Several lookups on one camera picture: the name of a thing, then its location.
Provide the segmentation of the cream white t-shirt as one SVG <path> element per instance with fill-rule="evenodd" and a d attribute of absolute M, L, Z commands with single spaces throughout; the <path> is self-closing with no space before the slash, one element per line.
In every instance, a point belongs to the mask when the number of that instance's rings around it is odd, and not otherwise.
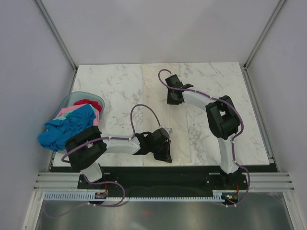
<path fill-rule="evenodd" d="M 172 163 L 156 161 L 151 153 L 143 158 L 143 163 L 145 166 L 191 165 L 186 109 L 183 104 L 167 104 L 167 87 L 158 79 L 158 72 L 161 69 L 167 69 L 172 74 L 180 74 L 179 64 L 142 64 L 143 103 L 153 109 L 163 128 L 172 129 L 170 135 Z"/>

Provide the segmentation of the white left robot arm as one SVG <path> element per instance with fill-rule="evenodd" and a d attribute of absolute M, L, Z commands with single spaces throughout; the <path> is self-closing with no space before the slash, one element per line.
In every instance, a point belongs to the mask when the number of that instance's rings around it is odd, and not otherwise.
<path fill-rule="evenodd" d="M 97 126 L 91 126 L 83 132 L 68 139 L 65 143 L 71 168 L 86 176 L 90 185 L 101 188 L 105 184 L 105 176 L 97 162 L 105 153 L 126 153 L 129 155 L 153 154 L 157 161 L 172 163 L 170 154 L 171 128 L 159 127 L 154 132 L 136 133 L 133 137 L 102 136 Z"/>

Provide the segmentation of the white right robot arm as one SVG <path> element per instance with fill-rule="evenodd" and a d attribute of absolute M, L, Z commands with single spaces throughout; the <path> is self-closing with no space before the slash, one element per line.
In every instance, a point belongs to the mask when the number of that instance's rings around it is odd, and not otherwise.
<path fill-rule="evenodd" d="M 234 160 L 232 141 L 241 125 L 241 119 L 232 99 L 228 95 L 220 98 L 211 97 L 194 89 L 191 84 L 184 85 L 176 74 L 166 78 L 165 81 L 168 88 L 168 104 L 192 104 L 206 112 L 209 129 L 219 144 L 220 167 L 224 172 L 220 176 L 220 184 L 224 188 L 232 188 L 237 183 L 234 172 L 239 168 Z"/>

